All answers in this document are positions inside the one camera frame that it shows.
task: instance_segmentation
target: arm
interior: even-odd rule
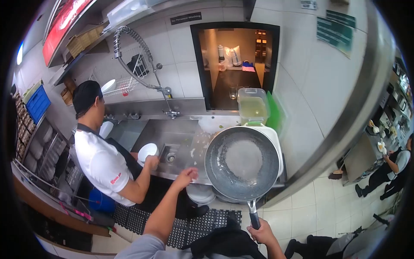
[[[164,244],[167,243],[168,236],[173,230],[178,194],[197,177],[197,168],[194,167],[187,168],[180,173],[154,212],[149,216],[144,234],[151,234],[159,238]]]
[[[391,170],[392,170],[394,173],[398,174],[398,172],[400,171],[400,170],[398,169],[398,165],[397,165],[397,164],[395,164],[393,161],[391,161],[391,160],[390,160],[390,157],[389,157],[389,156],[387,156],[387,155],[385,155],[385,156],[384,156],[384,160],[388,163],[388,165],[390,166]]]
[[[272,229],[267,221],[259,218],[260,228],[258,230],[247,227],[247,231],[252,235],[253,240],[257,240],[266,245],[267,256],[269,259],[286,259],[279,242],[274,237]]]
[[[159,159],[157,156],[147,156],[138,178],[135,181],[129,179],[128,183],[118,194],[132,202],[142,203],[148,191],[151,171],[158,165],[158,162]]]

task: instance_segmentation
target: blue bucket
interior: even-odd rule
[[[111,197],[101,193],[101,191],[95,187],[89,193],[89,200],[91,200],[89,206],[96,211],[105,211],[108,213],[113,213],[115,211],[115,201]]]

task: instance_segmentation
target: black apron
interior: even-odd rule
[[[123,146],[116,142],[113,138],[104,139],[97,132],[92,130],[90,127],[78,123],[77,128],[82,131],[90,132],[100,139],[104,140],[110,145],[113,145],[117,151],[125,158],[128,169],[131,171],[131,174],[136,180],[141,173],[142,166],[140,166],[135,158],[128,152]],[[149,182],[149,187],[145,199],[141,204],[135,204],[135,207],[142,211],[152,213],[158,204],[161,202],[164,195],[167,193],[170,188],[173,180],[164,179],[162,177],[151,175]],[[182,190],[178,195],[177,208],[176,208],[176,218],[187,219],[193,218],[196,216],[194,213],[194,207],[197,205],[190,200],[187,195],[187,192]]]
[[[212,233],[205,237],[195,240],[190,245],[183,246],[181,249],[191,249],[193,259],[212,254],[221,254],[227,257],[240,257],[250,255],[254,259],[265,259],[259,251],[258,245],[254,242],[246,231],[239,229],[236,222],[227,220],[227,226],[216,228]]]

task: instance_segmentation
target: hand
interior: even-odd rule
[[[184,169],[178,177],[175,179],[171,187],[176,188],[178,191],[182,191],[187,187],[193,179],[198,178],[198,169],[195,167],[189,167]]]
[[[258,230],[254,229],[251,226],[247,227],[247,231],[252,235],[254,241],[259,241],[266,246],[277,242],[276,238],[272,233],[269,223],[262,218],[259,218],[260,228]]]
[[[149,166],[151,170],[155,170],[159,163],[159,158],[156,155],[148,155],[145,158],[144,166]]]

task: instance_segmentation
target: stainless steel sink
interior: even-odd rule
[[[157,175],[175,179],[186,167],[197,126],[197,120],[149,120],[131,152],[155,143],[160,150]]]

